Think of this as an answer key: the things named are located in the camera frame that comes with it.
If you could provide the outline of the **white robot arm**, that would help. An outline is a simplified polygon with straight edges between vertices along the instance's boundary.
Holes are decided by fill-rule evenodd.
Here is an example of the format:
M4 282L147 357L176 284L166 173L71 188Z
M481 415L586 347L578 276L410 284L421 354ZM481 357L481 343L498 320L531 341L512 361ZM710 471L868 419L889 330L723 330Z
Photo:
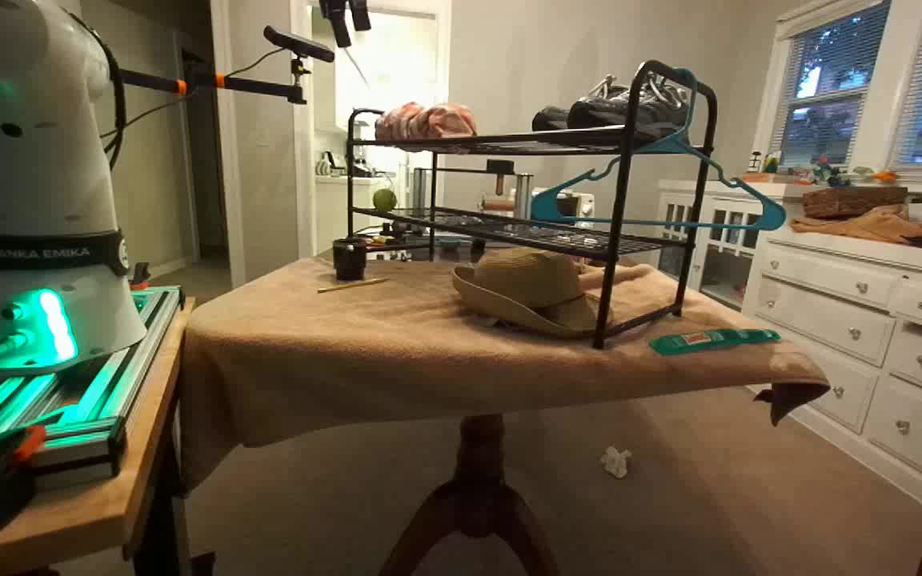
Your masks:
M0 375L133 347L97 102L107 48L53 0L0 0Z

